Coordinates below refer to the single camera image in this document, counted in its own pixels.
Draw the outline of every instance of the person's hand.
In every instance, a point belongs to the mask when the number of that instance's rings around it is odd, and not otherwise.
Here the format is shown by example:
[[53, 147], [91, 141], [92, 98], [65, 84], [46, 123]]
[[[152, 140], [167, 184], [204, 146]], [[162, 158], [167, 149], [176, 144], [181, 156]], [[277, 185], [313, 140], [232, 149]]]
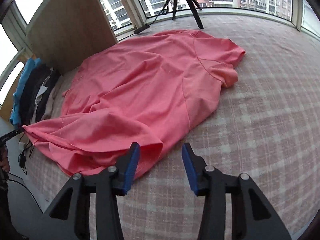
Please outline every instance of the person's hand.
[[10, 171], [10, 165], [8, 160], [8, 148], [7, 146], [1, 147], [1, 156], [2, 156], [2, 162], [0, 162], [0, 167], [2, 167], [2, 170], [5, 172]]

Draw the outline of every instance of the bed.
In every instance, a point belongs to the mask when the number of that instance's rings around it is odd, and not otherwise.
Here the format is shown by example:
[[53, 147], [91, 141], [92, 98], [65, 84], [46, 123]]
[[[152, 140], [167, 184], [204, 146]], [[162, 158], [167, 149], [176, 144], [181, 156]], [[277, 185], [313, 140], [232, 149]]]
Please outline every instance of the bed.
[[[181, 158], [189, 142], [197, 155], [230, 175], [247, 172], [271, 202], [291, 235], [320, 208], [320, 42], [288, 24], [245, 16], [202, 16], [204, 32], [230, 38], [246, 50], [239, 81], [222, 90], [215, 113], [179, 141], [169, 154], [118, 198], [125, 239], [196, 239], [204, 198], [190, 190]], [[192, 17], [152, 25], [149, 32], [194, 29]], [[62, 77], [51, 118], [77, 68]], [[68, 180], [34, 150], [28, 176], [51, 201]], [[94, 197], [90, 233], [95, 235]], [[226, 239], [231, 239], [227, 198]]]

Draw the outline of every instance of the wooden headboard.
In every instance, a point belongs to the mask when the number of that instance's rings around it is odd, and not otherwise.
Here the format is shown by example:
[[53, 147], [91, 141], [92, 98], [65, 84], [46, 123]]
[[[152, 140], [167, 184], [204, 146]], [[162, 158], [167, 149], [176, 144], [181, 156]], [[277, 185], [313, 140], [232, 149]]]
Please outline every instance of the wooden headboard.
[[32, 52], [61, 74], [117, 43], [99, 0], [44, 0], [26, 32]]

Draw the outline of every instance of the metal screw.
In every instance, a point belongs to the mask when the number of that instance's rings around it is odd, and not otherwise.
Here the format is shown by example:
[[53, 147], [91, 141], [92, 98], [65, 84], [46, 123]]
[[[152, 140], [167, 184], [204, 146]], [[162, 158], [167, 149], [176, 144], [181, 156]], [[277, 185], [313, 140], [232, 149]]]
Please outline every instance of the metal screw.
[[109, 166], [108, 167], [108, 171], [109, 172], [115, 172], [117, 170], [117, 167], [116, 166]]
[[240, 178], [244, 179], [244, 180], [248, 180], [250, 178], [250, 176], [248, 174], [246, 174], [246, 173], [241, 173], [240, 174]]
[[81, 178], [81, 174], [80, 173], [75, 173], [72, 175], [73, 179], [80, 179]]
[[207, 166], [205, 167], [205, 170], [206, 170], [206, 171], [214, 171], [214, 167], [211, 166], [211, 165], [207, 165]]

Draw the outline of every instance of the blue gripper pad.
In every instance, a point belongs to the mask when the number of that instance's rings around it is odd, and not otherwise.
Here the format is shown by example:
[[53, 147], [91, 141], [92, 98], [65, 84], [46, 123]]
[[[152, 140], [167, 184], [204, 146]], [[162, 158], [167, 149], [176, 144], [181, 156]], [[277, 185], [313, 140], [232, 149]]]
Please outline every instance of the blue gripper pad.
[[123, 188], [122, 191], [126, 195], [128, 191], [131, 189], [131, 185], [133, 182], [134, 175], [136, 173], [136, 169], [138, 166], [139, 162], [139, 157], [140, 157], [140, 146], [138, 143], [135, 143], [133, 149], [130, 147], [130, 151], [132, 151], [132, 155], [129, 161], [129, 164], [127, 166], [127, 169], [124, 172], [124, 183], [123, 183]]
[[187, 177], [189, 180], [190, 188], [197, 195], [199, 189], [197, 185], [196, 170], [190, 158], [190, 153], [188, 152], [185, 144], [182, 146], [181, 153], [182, 153], [184, 168], [186, 169]]

